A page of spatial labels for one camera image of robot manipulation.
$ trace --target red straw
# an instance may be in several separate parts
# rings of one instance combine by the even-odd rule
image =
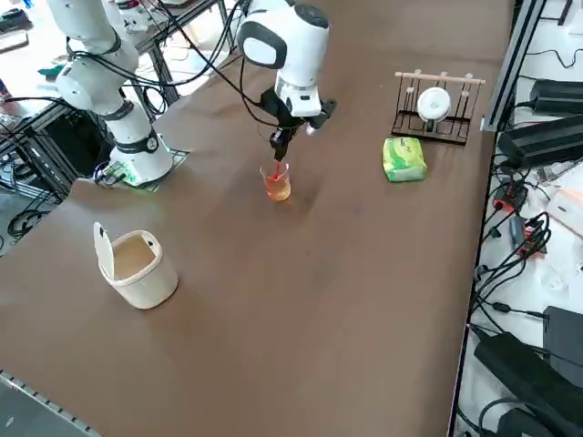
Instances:
[[[280,161],[277,161],[277,167],[275,168],[275,175],[273,175],[271,177],[273,180],[277,180],[277,178],[280,175],[280,164],[281,164]]]

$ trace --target orange liquid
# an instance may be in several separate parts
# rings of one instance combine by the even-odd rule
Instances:
[[[267,180],[267,195],[271,200],[281,202],[288,198],[292,193],[292,184],[290,179],[283,177],[278,180]]]

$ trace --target metal frame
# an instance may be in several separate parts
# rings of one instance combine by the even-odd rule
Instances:
[[[512,107],[514,88],[530,41],[537,29],[538,19],[547,0],[525,0],[514,26],[502,69],[498,75],[492,100],[484,117],[483,130],[497,132],[508,107]]]
[[[34,399],[41,405],[44,405],[51,412],[61,417],[63,420],[75,425],[81,432],[84,432],[86,435],[90,437],[100,437],[100,434],[97,433],[94,429],[92,429],[89,425],[80,421],[73,414],[66,412],[61,407],[56,405],[54,402],[50,401],[45,396],[40,394],[38,391],[31,389],[28,385],[26,385],[22,381],[17,380],[14,376],[10,375],[8,372],[0,371],[0,383],[5,384],[8,388],[12,390],[20,391],[21,393]]]

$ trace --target black power adapter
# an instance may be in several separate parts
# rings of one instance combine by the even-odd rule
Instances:
[[[530,91],[538,114],[564,117],[583,114],[583,83],[538,79]]]
[[[509,332],[480,335],[475,356],[557,437],[583,437],[583,389]]]

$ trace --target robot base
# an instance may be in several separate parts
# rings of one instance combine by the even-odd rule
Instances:
[[[126,174],[124,182],[140,187],[165,177],[174,167],[174,158],[158,135],[159,147],[154,153],[122,153],[117,147],[111,151],[111,161],[118,162]]]

